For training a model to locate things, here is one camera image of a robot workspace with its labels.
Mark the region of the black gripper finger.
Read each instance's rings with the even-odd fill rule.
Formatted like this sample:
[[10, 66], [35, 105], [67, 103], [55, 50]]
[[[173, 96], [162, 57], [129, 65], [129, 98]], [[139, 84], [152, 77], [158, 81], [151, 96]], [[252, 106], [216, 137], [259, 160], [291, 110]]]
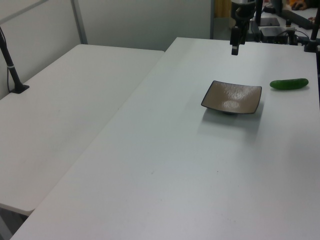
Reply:
[[231, 54], [237, 56], [239, 53], [239, 46], [241, 40], [242, 22], [239, 16], [241, 8], [235, 6], [231, 8], [231, 18], [235, 21], [234, 26], [231, 28], [230, 45]]
[[240, 37], [240, 44], [244, 45], [246, 42], [249, 26], [250, 26], [250, 19], [252, 15], [252, 11], [249, 9], [249, 7], [242, 7], [241, 8], [241, 37]]

